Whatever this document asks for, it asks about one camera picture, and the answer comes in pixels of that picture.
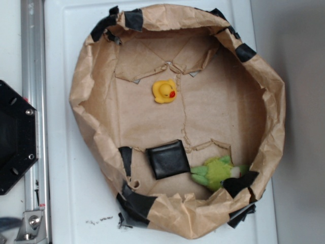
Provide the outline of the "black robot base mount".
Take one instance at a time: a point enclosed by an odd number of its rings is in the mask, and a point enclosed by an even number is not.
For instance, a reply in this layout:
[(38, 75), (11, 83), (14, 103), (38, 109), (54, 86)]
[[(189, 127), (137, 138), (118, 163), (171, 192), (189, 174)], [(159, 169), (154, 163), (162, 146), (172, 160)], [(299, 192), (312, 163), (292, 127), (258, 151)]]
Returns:
[(36, 110), (1, 81), (1, 195), (7, 194), (38, 159)]

